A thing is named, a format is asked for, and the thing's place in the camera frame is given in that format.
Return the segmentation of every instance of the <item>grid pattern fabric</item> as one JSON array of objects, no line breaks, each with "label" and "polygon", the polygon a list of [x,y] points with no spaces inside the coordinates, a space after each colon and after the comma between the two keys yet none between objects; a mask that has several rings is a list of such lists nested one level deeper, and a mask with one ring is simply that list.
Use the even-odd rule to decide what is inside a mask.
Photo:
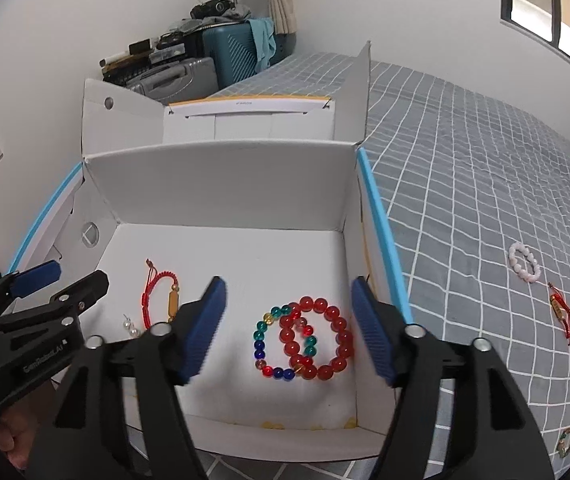
[{"label": "grid pattern fabric", "polygon": [[[352,60],[290,57],[220,94],[331,95]],[[570,146],[503,102],[372,62],[364,148],[415,321],[444,340],[492,342],[560,476],[570,466],[570,454],[561,459],[555,449],[570,426],[570,347],[545,284],[564,291],[570,306]],[[543,271],[538,283],[508,267],[514,241],[532,248]],[[444,381],[427,476],[442,467],[452,393]]]}]

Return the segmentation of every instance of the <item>yellow glue stain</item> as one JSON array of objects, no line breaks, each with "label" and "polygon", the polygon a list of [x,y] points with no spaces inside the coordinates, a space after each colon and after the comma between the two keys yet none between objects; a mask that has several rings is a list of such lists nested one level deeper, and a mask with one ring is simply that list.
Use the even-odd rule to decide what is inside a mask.
[{"label": "yellow glue stain", "polygon": [[285,427],[282,424],[274,423],[266,420],[264,423],[260,425],[265,430],[284,430]]}]

